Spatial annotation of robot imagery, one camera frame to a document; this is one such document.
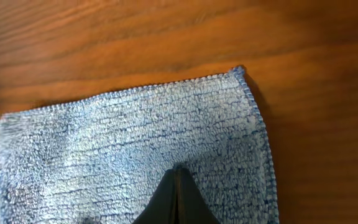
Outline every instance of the microfiber cloth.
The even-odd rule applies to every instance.
[[[175,164],[221,223],[278,223],[267,133],[242,67],[5,114],[0,223],[131,223]]]

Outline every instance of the wooden table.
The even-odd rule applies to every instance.
[[[244,65],[281,222],[358,223],[358,1],[7,2],[0,115]]]

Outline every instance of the towel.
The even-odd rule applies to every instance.
[[[278,223],[242,67],[3,115],[0,223],[131,223],[175,164],[221,223]]]

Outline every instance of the folded cloth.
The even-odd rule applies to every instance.
[[[131,223],[186,165],[221,223],[278,223],[265,125],[236,67],[0,119],[0,223]]]

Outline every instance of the terry fabric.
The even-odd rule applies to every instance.
[[[265,125],[241,67],[0,120],[0,223],[131,223],[185,164],[221,223],[278,223]]]

